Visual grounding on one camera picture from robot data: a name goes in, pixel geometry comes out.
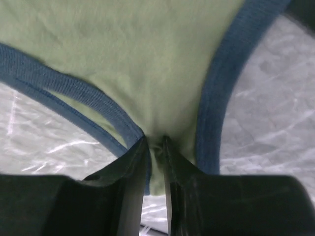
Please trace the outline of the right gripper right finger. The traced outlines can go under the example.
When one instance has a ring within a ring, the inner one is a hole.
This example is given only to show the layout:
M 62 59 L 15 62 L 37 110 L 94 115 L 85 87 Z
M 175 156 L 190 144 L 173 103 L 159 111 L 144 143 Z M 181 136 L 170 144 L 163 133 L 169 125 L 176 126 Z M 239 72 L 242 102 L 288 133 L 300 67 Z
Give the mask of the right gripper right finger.
M 163 139 L 171 236 L 312 236 L 315 209 L 300 181 L 281 175 L 207 175 Z

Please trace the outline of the olive green tank top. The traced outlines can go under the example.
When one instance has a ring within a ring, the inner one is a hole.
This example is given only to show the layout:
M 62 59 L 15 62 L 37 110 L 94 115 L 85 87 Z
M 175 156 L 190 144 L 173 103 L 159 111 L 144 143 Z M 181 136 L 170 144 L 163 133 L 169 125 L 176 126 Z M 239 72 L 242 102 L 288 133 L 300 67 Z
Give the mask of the olive green tank top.
M 287 0 L 3 0 L 0 79 L 120 157 L 146 136 L 145 194 L 164 193 L 163 136 L 206 174 L 239 75 Z

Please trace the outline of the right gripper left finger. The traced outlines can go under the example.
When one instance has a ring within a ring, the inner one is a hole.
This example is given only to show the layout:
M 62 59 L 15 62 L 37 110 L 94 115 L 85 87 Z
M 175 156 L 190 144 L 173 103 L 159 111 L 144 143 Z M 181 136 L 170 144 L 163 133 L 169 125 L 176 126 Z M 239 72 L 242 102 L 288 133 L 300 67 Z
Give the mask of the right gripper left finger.
M 60 175 L 1 175 L 3 236 L 136 236 L 147 166 L 141 138 L 105 168 L 75 180 Z

